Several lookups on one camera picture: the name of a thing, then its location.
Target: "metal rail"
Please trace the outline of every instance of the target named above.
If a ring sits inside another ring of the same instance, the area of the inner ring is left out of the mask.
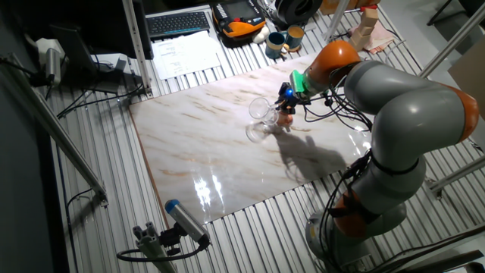
[[[462,28],[450,39],[448,44],[442,49],[433,59],[426,64],[426,67],[419,73],[419,77],[428,77],[441,64],[441,62],[448,57],[449,53],[453,51],[463,40],[470,34],[471,30],[485,18],[485,3],[481,5],[477,12],[470,17],[470,19],[463,25]]]
[[[10,56],[10,61],[16,62],[14,56]],[[0,65],[2,81],[13,82],[9,88],[14,98],[25,103],[32,115],[42,124],[44,129],[51,135],[54,141],[61,147],[64,154],[69,158],[74,167],[83,176],[86,182],[92,187],[96,195],[102,201],[103,206],[108,205],[108,197],[103,183],[96,177],[87,161],[74,145],[69,134],[61,126],[58,118],[45,103],[44,97],[30,86],[26,76],[17,68],[7,65]]]

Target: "paper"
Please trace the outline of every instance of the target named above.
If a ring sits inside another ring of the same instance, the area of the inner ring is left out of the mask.
[[[207,31],[152,45],[160,80],[219,66],[219,47]]]

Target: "white marble surface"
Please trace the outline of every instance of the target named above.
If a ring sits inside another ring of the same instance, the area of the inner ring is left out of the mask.
[[[276,101],[290,72],[303,72],[314,57],[131,105],[162,205],[178,199],[201,222],[212,221],[344,169],[363,155],[369,133],[350,130],[335,117],[307,123],[301,106],[291,132],[280,130],[260,143],[246,136],[248,125],[257,122],[248,113],[251,101]],[[310,109],[328,111],[322,101]]]

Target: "metal grating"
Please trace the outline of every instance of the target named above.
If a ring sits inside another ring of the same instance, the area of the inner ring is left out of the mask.
[[[205,11],[211,22],[207,6],[191,8],[189,11]],[[386,28],[397,32],[385,13],[381,9],[379,12],[381,23]],[[320,51],[324,46],[321,34],[327,29],[330,20],[331,16],[323,16],[318,12],[310,23],[314,28],[310,27],[310,30],[307,28],[302,50],[288,54],[287,58],[298,58]],[[337,29],[338,34],[357,25],[359,21],[358,13],[345,14]],[[209,35],[217,39],[213,27]],[[159,80],[153,63],[149,61],[153,96],[163,96],[284,61],[267,58],[264,55],[264,47],[265,45],[250,44],[227,49],[221,46],[220,67],[168,80]],[[363,58],[384,61],[387,52],[389,48],[377,55],[364,52],[360,55]],[[136,62],[128,61],[131,69],[139,73]],[[389,64],[410,74],[417,74],[421,70],[421,66],[413,58],[405,43],[397,46],[390,54]],[[121,86],[119,91],[124,94],[127,90],[129,88],[125,85]],[[49,103],[54,112],[60,112],[80,95],[82,92],[79,90],[54,92]],[[83,94],[83,99],[92,102],[112,96],[86,92]],[[138,102],[145,99],[148,98],[141,95],[133,98],[132,101]],[[116,259],[116,252],[135,248],[132,227],[153,221],[157,229],[166,228],[136,131],[127,110],[127,103],[113,99],[89,105],[86,108],[78,108],[63,119],[62,123],[95,173],[102,177],[110,203],[106,209],[99,207],[92,202],[92,194],[87,193],[75,200],[70,207],[78,270],[80,272],[156,272],[157,269],[152,264],[129,263]],[[53,149],[53,153],[57,158],[56,148]],[[428,153],[426,154],[428,176],[440,179],[479,156],[479,152],[466,142]],[[89,189],[62,152],[59,155],[59,162],[55,162],[55,170],[60,193],[62,193],[61,177],[64,178],[67,199],[80,191]],[[315,261],[315,257],[306,245],[304,226],[311,213],[322,210],[328,193],[334,189],[338,180],[338,174],[331,175],[322,181],[297,187],[207,223],[205,227],[211,235],[213,246],[197,256],[176,262],[179,271],[231,273],[320,271],[321,263]],[[485,203],[480,198],[485,195],[483,181],[485,181],[483,170],[475,171],[459,182],[447,186],[441,201],[436,201],[424,188],[421,188],[406,203],[408,218],[405,222],[393,231],[372,239],[374,243],[372,256],[364,260],[365,265],[372,268],[403,249],[436,242],[483,223]],[[63,196],[60,195],[59,198],[61,203],[64,203]],[[76,271],[68,240],[66,215],[64,208],[61,209],[70,269]],[[188,253],[196,246],[190,239],[184,238],[181,248],[183,253]]]

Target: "blue camera tip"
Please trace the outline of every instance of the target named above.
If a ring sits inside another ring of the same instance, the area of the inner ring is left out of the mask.
[[[172,211],[172,209],[174,209],[174,207],[176,205],[178,205],[180,202],[179,200],[177,199],[172,199],[172,200],[168,200],[166,203],[165,203],[165,210],[167,211],[167,213],[170,214],[170,212]]]

